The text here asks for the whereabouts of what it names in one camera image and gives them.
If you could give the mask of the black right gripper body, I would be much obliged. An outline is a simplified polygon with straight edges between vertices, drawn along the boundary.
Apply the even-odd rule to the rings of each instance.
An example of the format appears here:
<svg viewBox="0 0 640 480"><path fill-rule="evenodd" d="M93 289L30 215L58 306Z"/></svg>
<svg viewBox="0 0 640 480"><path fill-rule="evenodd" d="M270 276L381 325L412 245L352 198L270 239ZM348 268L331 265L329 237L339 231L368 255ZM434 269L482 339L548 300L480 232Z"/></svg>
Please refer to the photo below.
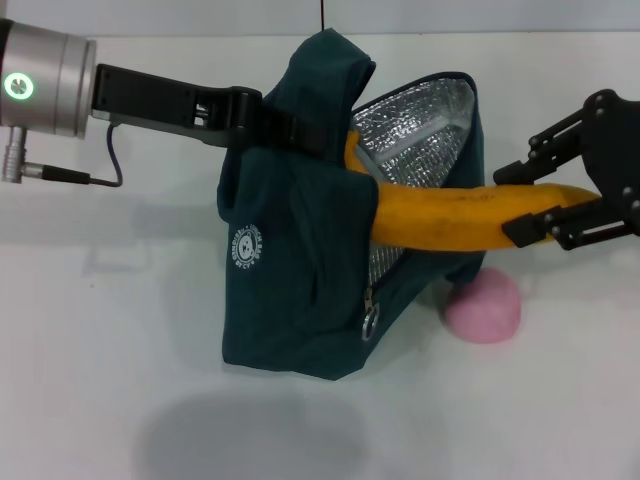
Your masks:
<svg viewBox="0 0 640 480"><path fill-rule="evenodd" d="M640 235L640 101L605 89L585 100L578 124L585 171L600 198L586 207L581 235Z"/></svg>

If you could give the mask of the yellow banana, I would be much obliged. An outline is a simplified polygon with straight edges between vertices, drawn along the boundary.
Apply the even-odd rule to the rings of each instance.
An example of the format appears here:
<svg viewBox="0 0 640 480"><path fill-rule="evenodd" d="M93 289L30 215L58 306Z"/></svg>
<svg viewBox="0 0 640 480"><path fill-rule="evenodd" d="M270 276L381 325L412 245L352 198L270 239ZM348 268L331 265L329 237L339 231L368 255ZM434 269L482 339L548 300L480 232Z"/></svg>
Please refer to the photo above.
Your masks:
<svg viewBox="0 0 640 480"><path fill-rule="evenodd" d="M423 188L375 180L366 246L425 252L472 253L512 249L503 225L556 207L576 207L601 196L547 183L473 188Z"/></svg>

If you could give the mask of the dark blue insulated lunch bag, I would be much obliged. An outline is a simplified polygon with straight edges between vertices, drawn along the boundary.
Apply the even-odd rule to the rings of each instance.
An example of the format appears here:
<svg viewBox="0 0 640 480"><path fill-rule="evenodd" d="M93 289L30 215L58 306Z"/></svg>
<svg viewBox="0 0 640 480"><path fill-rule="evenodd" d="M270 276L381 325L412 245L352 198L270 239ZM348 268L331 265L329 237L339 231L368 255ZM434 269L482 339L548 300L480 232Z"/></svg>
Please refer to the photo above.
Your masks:
<svg viewBox="0 0 640 480"><path fill-rule="evenodd" d="M324 155L253 147L227 152L217 207L228 224L222 356L232 365L337 380L361 369L430 283L463 285L484 256L408 250L369 278L375 180L350 171L351 110L375 69L332 29L305 40L268 106L324 126Z"/></svg>

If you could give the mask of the pink toy peach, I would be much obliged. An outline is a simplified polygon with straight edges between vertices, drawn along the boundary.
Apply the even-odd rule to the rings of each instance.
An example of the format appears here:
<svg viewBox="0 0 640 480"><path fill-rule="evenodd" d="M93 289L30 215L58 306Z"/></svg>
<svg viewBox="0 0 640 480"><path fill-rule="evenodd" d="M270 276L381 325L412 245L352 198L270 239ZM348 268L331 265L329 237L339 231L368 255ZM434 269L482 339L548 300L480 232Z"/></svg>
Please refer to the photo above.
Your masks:
<svg viewBox="0 0 640 480"><path fill-rule="evenodd" d="M454 288L444 309L444 323L458 338L494 344L514 337L521 324L520 290L507 274L483 268L473 281Z"/></svg>

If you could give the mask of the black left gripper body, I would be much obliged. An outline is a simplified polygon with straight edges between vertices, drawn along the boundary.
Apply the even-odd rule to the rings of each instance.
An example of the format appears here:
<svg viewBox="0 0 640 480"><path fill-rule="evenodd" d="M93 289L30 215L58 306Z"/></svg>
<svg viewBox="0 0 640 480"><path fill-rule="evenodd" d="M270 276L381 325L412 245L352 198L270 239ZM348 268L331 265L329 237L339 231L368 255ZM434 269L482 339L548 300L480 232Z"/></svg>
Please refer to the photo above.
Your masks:
<svg viewBox="0 0 640 480"><path fill-rule="evenodd" d="M107 64L96 69L92 116L199 140L221 148L255 142L262 94L245 87L208 88Z"/></svg>

